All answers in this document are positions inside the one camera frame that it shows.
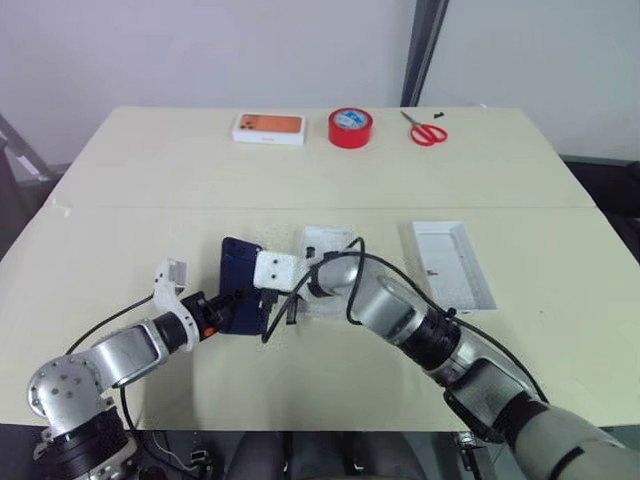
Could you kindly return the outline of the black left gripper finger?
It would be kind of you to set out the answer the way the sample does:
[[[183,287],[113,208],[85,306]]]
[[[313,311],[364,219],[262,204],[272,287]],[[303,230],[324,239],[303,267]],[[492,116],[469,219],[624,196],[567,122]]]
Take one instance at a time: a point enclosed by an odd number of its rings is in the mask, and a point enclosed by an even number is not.
[[[219,294],[217,296],[217,309],[219,311],[233,311],[251,298],[251,291],[246,289],[235,289],[232,292]]]

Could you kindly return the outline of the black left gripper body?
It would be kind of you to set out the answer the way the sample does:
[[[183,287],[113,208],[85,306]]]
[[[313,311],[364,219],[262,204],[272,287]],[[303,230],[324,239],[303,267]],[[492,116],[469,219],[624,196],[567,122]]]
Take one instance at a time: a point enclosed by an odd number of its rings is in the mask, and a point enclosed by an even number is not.
[[[181,300],[181,304],[193,317],[200,338],[214,335],[223,323],[223,298],[207,299],[203,292],[196,292]]]

